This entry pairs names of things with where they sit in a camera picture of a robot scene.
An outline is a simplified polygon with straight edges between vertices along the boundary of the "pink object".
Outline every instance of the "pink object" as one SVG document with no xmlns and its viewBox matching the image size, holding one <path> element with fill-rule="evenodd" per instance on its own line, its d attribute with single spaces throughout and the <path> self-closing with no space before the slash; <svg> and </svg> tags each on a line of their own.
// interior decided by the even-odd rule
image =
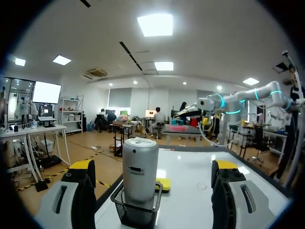
<svg viewBox="0 0 305 229">
<path fill-rule="evenodd" d="M 187 126 L 185 126 L 185 125 L 169 125 L 168 128 L 171 131 L 186 131 Z"/>
</svg>

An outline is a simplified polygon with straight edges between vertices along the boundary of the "red object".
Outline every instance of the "red object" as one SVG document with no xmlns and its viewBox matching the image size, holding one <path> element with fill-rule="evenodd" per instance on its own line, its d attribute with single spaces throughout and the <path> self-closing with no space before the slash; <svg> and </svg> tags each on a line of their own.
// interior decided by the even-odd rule
<svg viewBox="0 0 305 229">
<path fill-rule="evenodd" d="M 185 125 L 169 125 L 168 128 L 171 131 L 186 131 L 187 126 L 185 126 Z"/>
<path fill-rule="evenodd" d="M 197 118 L 191 118 L 190 125 L 197 128 Z"/>
</svg>

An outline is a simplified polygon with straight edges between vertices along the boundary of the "square ceiling light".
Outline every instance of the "square ceiling light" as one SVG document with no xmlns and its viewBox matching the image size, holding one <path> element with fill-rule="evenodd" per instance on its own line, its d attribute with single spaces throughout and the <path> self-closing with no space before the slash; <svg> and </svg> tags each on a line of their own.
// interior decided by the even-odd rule
<svg viewBox="0 0 305 229">
<path fill-rule="evenodd" d="M 252 85 L 254 85 L 254 84 L 259 83 L 259 81 L 256 80 L 256 79 L 253 79 L 253 78 L 249 78 L 249 79 L 244 80 L 243 83 L 252 86 Z"/>
<path fill-rule="evenodd" d="M 144 37 L 172 36 L 173 17 L 171 14 L 151 14 L 138 17 Z"/>
<path fill-rule="evenodd" d="M 58 55 L 54 60 L 54 63 L 59 63 L 61 65 L 66 65 L 67 63 L 71 62 L 68 58 Z"/>
<path fill-rule="evenodd" d="M 25 65 L 25 60 L 16 58 L 15 59 L 15 65 L 24 66 Z"/>
<path fill-rule="evenodd" d="M 173 62 L 155 62 L 157 71 L 173 71 Z"/>
</svg>

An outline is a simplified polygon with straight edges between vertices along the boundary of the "yellow and black tape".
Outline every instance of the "yellow and black tape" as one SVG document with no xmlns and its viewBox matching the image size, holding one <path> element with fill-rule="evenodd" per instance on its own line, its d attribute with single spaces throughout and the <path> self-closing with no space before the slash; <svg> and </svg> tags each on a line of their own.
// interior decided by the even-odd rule
<svg viewBox="0 0 305 229">
<path fill-rule="evenodd" d="M 95 157 L 95 156 L 97 156 L 97 155 L 99 155 L 99 154 L 100 154 L 100 153 L 96 153 L 96 154 L 90 156 L 89 158 L 87 158 L 87 159 L 85 159 L 85 160 L 89 160 L 89 159 L 91 159 L 91 158 L 93 158 L 93 157 Z M 58 172 L 58 173 L 55 173 L 55 174 L 53 174 L 53 175 L 51 175 L 51 176 L 46 177 L 45 179 L 50 179 L 50 178 L 56 177 L 56 176 L 60 175 L 61 173 L 66 172 L 66 171 L 68 171 L 68 170 L 69 170 L 69 168 L 66 168 L 66 169 L 64 169 L 64 170 L 62 170 L 62 171 L 60 171 L 60 172 Z M 110 186 L 111 186 L 111 185 L 109 185 L 109 184 L 107 184 L 107 183 L 104 183 L 104 182 L 101 182 L 101 181 L 99 181 L 99 180 L 96 180 L 96 183 L 99 183 L 99 184 L 104 185 L 104 186 L 106 186 L 106 187 L 110 187 Z M 25 187 L 18 188 L 18 189 L 16 189 L 16 191 L 17 191 L 17 192 L 19 192 L 19 191 L 24 191 L 24 190 L 26 190 L 26 189 L 28 189 L 28 188 L 34 186 L 35 184 L 36 184 L 36 183 L 32 183 L 32 184 L 27 185 L 27 186 L 25 186 Z"/>
</svg>

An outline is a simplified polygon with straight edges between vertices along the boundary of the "black wire mesh basket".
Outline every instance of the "black wire mesh basket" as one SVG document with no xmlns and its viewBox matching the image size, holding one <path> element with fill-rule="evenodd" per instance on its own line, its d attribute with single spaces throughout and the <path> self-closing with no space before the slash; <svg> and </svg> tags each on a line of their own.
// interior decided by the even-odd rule
<svg viewBox="0 0 305 229">
<path fill-rule="evenodd" d="M 122 224 L 136 229 L 152 229 L 156 223 L 162 194 L 162 184 L 153 197 L 153 208 L 151 210 L 126 204 L 123 183 L 115 190 L 110 199 L 115 203 Z"/>
</svg>

